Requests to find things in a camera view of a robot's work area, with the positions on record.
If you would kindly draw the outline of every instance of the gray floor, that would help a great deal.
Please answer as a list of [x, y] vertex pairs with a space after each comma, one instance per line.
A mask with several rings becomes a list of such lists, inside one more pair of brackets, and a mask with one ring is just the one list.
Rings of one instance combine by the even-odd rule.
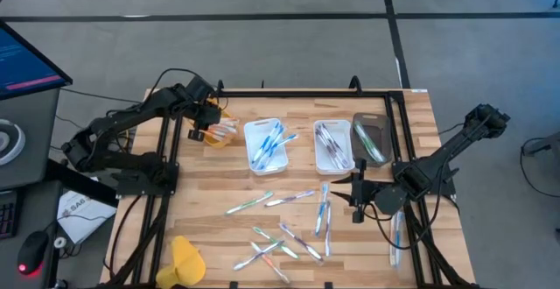
[[[394, 0], [397, 12], [550, 11], [552, 0]], [[384, 11], [383, 0], [3, 0], [0, 16], [141, 15], [292, 11]], [[458, 203], [478, 282], [557, 288], [560, 202], [530, 190], [519, 148], [560, 130], [560, 20], [407, 20], [398, 23], [412, 88], [427, 88], [440, 130], [489, 102], [511, 117], [499, 139], [474, 145], [454, 166]], [[387, 22], [261, 21], [14, 23], [65, 69], [80, 91], [140, 99], [167, 67], [189, 67], [227, 87], [399, 87]], [[165, 84], [186, 81], [165, 78]], [[61, 94], [59, 115], [86, 124], [124, 104]], [[57, 122], [52, 143], [75, 129]], [[548, 153], [526, 160], [541, 189], [560, 194]], [[110, 224], [59, 275], [77, 286], [99, 279]]]

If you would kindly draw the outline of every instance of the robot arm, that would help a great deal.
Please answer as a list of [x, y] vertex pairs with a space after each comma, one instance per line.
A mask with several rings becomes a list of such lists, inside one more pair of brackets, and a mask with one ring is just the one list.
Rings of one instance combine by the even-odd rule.
[[155, 117], [177, 119], [186, 117], [194, 121], [188, 137], [202, 141], [200, 130], [207, 130], [213, 123], [219, 123], [221, 111], [217, 105], [207, 101], [215, 96], [213, 87], [195, 76], [185, 87], [176, 84], [162, 88], [137, 105], [115, 111], [114, 114], [96, 118], [87, 128], [80, 130], [69, 142], [62, 145], [62, 151], [69, 162], [79, 172], [95, 172], [115, 168], [138, 173], [148, 182], [158, 185], [167, 178], [166, 163], [155, 152], [134, 155], [109, 150], [109, 144], [125, 130], [138, 126]]

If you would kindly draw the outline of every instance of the computer mouse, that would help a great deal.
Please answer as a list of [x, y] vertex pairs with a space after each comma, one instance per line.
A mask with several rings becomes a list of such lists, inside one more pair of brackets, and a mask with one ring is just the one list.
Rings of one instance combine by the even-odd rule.
[[17, 254], [17, 270], [24, 275], [36, 271], [43, 262], [49, 235], [45, 231], [31, 233], [21, 245]]

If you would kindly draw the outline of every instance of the green toothbrush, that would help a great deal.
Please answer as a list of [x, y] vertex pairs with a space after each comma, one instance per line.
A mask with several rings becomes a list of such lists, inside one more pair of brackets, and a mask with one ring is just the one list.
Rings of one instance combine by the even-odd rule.
[[[269, 240], [271, 243], [278, 242], [278, 240], [276, 240], [272, 236], [269, 236], [268, 234], [264, 233], [264, 231], [262, 231], [261, 229], [259, 229], [257, 227], [253, 227], [253, 230], [254, 230], [254, 232], [260, 234], [261, 236], [266, 237], [266, 239]], [[293, 250], [290, 250], [290, 248], [288, 248], [287, 246], [282, 245], [282, 246], [280, 246], [280, 249], [282, 249], [286, 254], [290, 255], [291, 257], [294, 257], [295, 259], [299, 259], [298, 254], [294, 253]]]
[[239, 206], [237, 206], [237, 207], [235, 207], [235, 208], [229, 209], [228, 211], [226, 211], [226, 215], [231, 215], [231, 214], [233, 214], [234, 212], [237, 212], [237, 211], [239, 211], [239, 210], [243, 210], [243, 209], [245, 209], [245, 208], [249, 208], [249, 207], [255, 206], [257, 203], [259, 203], [259, 202], [261, 202], [261, 201], [264, 201], [264, 200], [266, 200], [266, 199], [272, 197], [273, 194], [274, 194], [274, 193], [272, 193], [271, 191], [268, 191], [268, 192], [264, 193], [264, 195], [263, 195], [262, 197], [260, 197], [260, 198], [255, 198], [254, 200], [244, 202], [244, 203], [242, 203], [241, 205], [239, 205]]
[[377, 149], [377, 145], [375, 145], [374, 141], [368, 136], [364, 130], [364, 126], [362, 126], [360, 122], [354, 121], [353, 129], [356, 130], [358, 138], [366, 148], [367, 153], [371, 156], [371, 158], [377, 163], [385, 163], [387, 159], [385, 159], [383, 154], [379, 151], [379, 149]]

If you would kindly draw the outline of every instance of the keyboard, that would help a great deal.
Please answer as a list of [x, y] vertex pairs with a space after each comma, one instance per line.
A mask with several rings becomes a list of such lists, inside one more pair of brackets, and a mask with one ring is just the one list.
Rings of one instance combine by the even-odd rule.
[[21, 190], [0, 192], [0, 239], [14, 237], [18, 232], [22, 195]]

